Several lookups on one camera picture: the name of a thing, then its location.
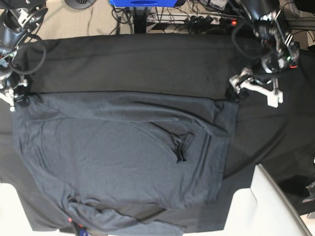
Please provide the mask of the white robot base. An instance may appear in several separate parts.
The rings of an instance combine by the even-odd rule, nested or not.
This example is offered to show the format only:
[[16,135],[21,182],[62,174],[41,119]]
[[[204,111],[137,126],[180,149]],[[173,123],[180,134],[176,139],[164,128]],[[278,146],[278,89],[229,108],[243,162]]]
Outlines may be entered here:
[[32,230],[16,189],[7,183],[0,184],[0,235],[1,236],[61,236],[60,232]]
[[234,193],[223,232],[226,236],[312,234],[261,164],[255,166],[251,186]]

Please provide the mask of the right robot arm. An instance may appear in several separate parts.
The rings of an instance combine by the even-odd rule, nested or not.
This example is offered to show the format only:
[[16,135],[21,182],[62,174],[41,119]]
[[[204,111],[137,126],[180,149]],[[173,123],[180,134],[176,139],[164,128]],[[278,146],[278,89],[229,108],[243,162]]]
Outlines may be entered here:
[[[47,57],[46,44],[34,31],[42,25],[48,8],[45,0],[2,0],[0,9],[0,99],[14,112],[16,103],[28,102],[26,76],[38,71]],[[28,38],[40,44],[42,58],[35,68],[22,70],[14,59]]]

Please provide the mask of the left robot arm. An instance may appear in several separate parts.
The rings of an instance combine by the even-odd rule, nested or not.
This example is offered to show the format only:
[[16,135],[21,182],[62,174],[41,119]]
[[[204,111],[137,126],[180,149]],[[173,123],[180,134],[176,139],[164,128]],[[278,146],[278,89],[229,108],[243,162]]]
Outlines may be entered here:
[[[233,0],[229,4],[241,17],[241,22],[231,33],[232,43],[253,64],[229,79],[225,95],[229,100],[239,101],[245,99],[249,91],[258,92],[266,97],[269,107],[276,108],[284,101],[278,79],[297,68],[299,43],[293,40],[279,1]],[[259,55],[246,53],[237,42],[237,34],[244,26],[251,27],[256,39],[260,40],[262,50]]]

